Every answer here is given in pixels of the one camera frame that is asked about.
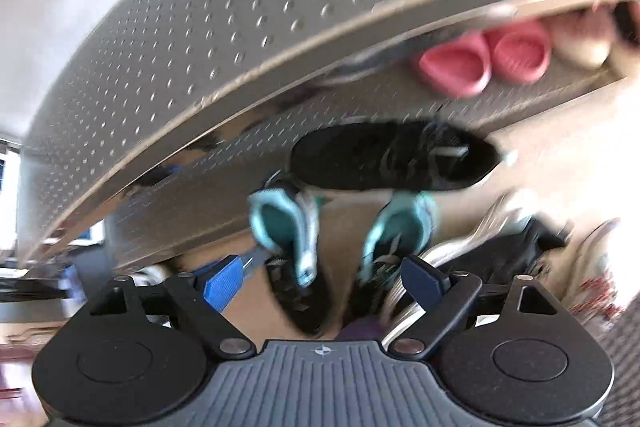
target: floor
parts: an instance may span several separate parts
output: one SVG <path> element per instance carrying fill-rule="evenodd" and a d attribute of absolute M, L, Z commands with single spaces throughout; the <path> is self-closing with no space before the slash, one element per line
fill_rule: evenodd
<path fill-rule="evenodd" d="M 632 228 L 640 217 L 640 188 L 631 182 L 637 171 L 633 144 L 640 128 L 639 94 L 640 82 L 621 80 L 493 133 L 491 139 L 503 150 L 517 151 L 516 163 L 501 165 L 481 186 L 436 195 L 442 216 L 436 241 L 470 231 L 495 198 L 511 187 L 532 188 L 541 212 L 559 227 L 574 223 L 572 243 L 561 253 L 568 263 L 579 241 L 604 220 L 622 217 Z M 335 325 L 326 338 L 337 331 L 362 241 L 385 202 L 385 194 L 378 193 L 357 201 L 334 200 L 322 209 L 319 259 L 338 302 Z M 183 269 L 194 269 L 252 244 L 250 234 L 241 233 L 184 255 L 179 263 Z M 630 249 L 629 266 L 638 266 L 633 252 Z M 629 270 L 627 286 L 634 285 L 633 272 Z M 225 315 L 259 346 L 265 339 L 302 338 L 271 298 L 264 271 L 245 284 Z"/>

